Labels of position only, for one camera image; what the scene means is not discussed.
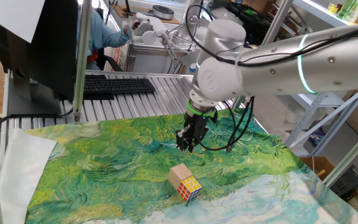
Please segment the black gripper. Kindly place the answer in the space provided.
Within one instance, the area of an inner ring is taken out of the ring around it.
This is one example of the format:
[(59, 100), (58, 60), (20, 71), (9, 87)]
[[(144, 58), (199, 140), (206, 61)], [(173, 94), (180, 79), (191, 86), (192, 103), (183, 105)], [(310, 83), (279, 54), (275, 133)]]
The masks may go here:
[(181, 151), (188, 150), (193, 152), (194, 148), (199, 145), (209, 129), (206, 124), (209, 120), (216, 123), (218, 113), (212, 112), (202, 115), (189, 115), (185, 113), (184, 128), (176, 131), (177, 148)]

